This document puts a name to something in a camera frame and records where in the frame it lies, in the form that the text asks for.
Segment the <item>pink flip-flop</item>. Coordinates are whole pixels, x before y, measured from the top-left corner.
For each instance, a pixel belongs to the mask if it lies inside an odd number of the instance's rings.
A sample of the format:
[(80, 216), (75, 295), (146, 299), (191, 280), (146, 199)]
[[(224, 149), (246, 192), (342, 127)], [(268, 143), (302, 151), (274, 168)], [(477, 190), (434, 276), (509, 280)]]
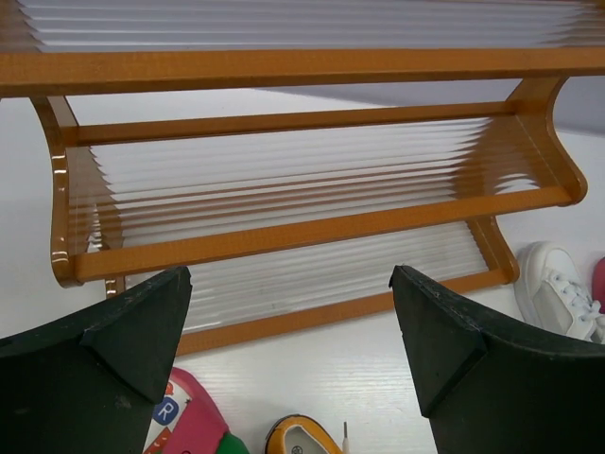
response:
[(145, 454), (244, 454), (213, 398), (198, 380), (173, 368), (162, 401), (152, 412)]

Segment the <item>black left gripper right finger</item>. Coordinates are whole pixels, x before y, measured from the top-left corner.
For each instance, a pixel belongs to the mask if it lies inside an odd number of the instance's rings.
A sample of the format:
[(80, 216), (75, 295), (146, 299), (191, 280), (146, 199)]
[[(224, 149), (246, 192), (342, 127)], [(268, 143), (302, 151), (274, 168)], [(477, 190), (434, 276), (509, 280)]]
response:
[(602, 345), (522, 323), (409, 266), (389, 285), (438, 452), (603, 452)]

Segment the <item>orange sneaker one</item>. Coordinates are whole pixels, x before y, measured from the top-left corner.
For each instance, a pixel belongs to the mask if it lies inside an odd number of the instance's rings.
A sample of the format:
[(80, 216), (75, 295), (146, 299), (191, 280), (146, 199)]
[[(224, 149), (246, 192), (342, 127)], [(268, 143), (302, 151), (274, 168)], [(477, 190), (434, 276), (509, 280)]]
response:
[(290, 414), (278, 420), (268, 432), (266, 454), (349, 454), (348, 425), (343, 423), (343, 440), (339, 444), (315, 419)]

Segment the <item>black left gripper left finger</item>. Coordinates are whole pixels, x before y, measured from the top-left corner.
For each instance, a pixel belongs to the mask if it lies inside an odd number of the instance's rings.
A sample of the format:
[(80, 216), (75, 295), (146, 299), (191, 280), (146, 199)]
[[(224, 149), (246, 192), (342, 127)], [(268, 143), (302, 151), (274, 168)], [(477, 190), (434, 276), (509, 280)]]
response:
[(1, 340), (4, 453), (141, 453), (190, 304), (186, 267)]

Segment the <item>white sneaker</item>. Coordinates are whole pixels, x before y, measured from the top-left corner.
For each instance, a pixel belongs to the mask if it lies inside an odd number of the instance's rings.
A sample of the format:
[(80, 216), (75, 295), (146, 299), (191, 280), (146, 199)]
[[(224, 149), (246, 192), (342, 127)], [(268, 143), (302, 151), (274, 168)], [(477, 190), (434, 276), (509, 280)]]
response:
[(514, 294), (526, 323), (572, 339), (604, 342), (603, 301), (593, 297), (567, 250), (534, 242), (520, 252), (518, 264)]

